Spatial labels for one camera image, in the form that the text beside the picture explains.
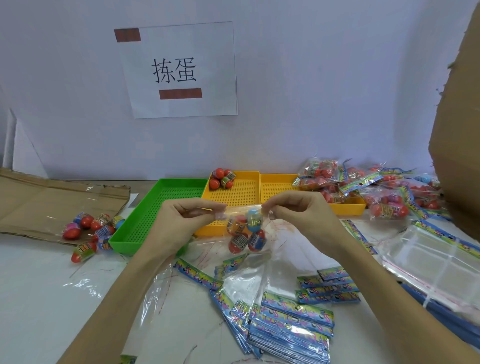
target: cardboard flap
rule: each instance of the cardboard flap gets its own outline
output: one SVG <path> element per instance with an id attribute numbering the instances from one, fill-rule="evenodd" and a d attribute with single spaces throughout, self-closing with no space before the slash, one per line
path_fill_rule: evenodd
<path id="1" fill-rule="evenodd" d="M 480 6 L 437 108 L 429 152 L 453 222 L 480 240 Z"/>
<path id="2" fill-rule="evenodd" d="M 129 186 L 105 186 L 49 180 L 0 168 L 0 232 L 67 244 L 91 241 L 62 239 L 66 224 L 81 212 L 114 217 L 130 198 Z"/>

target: yellow plastic basket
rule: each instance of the yellow plastic basket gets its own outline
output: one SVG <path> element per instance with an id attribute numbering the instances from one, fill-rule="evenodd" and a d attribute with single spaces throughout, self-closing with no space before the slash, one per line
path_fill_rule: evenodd
<path id="1" fill-rule="evenodd" d="M 211 191 L 208 183 L 205 186 L 202 198 L 222 202 L 228 207 L 259 205 L 260 204 L 260 172 L 255 170 L 234 170 L 237 175 L 233 187 L 229 190 L 218 188 Z M 226 221 L 214 221 L 195 232 L 197 236 L 223 235 Z"/>
<path id="2" fill-rule="evenodd" d="M 296 174 L 260 174 L 261 203 L 283 191 L 299 190 L 292 182 Z M 329 204 L 336 215 L 361 215 L 366 203 L 361 197 L 347 198 L 344 204 Z"/>

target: tray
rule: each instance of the tray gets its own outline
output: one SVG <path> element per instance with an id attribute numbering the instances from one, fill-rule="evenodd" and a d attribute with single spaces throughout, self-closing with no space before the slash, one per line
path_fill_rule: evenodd
<path id="1" fill-rule="evenodd" d="M 163 201 L 200 197 L 206 179 L 160 179 L 108 241 L 117 253 L 134 254 L 144 242 Z"/>
<path id="2" fill-rule="evenodd" d="M 261 203 L 283 191 L 298 191 L 298 187 L 292 186 L 296 177 L 296 174 L 260 174 Z M 361 197 L 350 197 L 344 204 L 329 205 L 336 215 L 361 215 L 366 207 L 366 203 Z"/>
<path id="3" fill-rule="evenodd" d="M 210 191 L 208 183 L 205 186 L 202 198 L 226 203 L 227 206 L 245 206 L 260 204 L 260 172 L 255 170 L 234 170 L 237 175 L 233 187 L 229 190 L 218 188 Z M 214 221 L 210 225 L 197 230 L 197 236 L 223 235 L 226 221 Z"/>

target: green plastic basket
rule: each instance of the green plastic basket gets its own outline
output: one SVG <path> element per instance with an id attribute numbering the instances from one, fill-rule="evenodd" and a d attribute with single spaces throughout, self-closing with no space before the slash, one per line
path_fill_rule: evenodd
<path id="1" fill-rule="evenodd" d="M 147 237 L 163 201 L 201 197 L 207 179 L 161 179 L 108 241 L 117 253 L 134 254 Z"/>

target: chinese characters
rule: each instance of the chinese characters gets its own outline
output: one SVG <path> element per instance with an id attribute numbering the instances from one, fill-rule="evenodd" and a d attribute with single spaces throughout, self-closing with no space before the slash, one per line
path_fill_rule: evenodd
<path id="1" fill-rule="evenodd" d="M 158 84 L 160 82 L 167 82 L 168 84 L 170 83 L 170 78 L 173 81 L 197 81 L 196 78 L 193 76 L 193 68 L 196 67 L 196 65 L 192 65 L 193 63 L 193 57 L 191 58 L 176 58 L 176 61 L 178 61 L 177 68 L 175 70 L 169 71 L 169 67 L 172 68 L 170 65 L 172 62 L 167 61 L 165 58 L 161 62 L 157 62 L 157 60 L 154 58 L 152 64 L 153 67 L 155 67 L 155 72 L 153 74 L 156 76 L 156 81 Z M 175 77 L 172 73 L 175 71 L 179 72 L 177 76 L 177 80 L 175 80 Z"/>

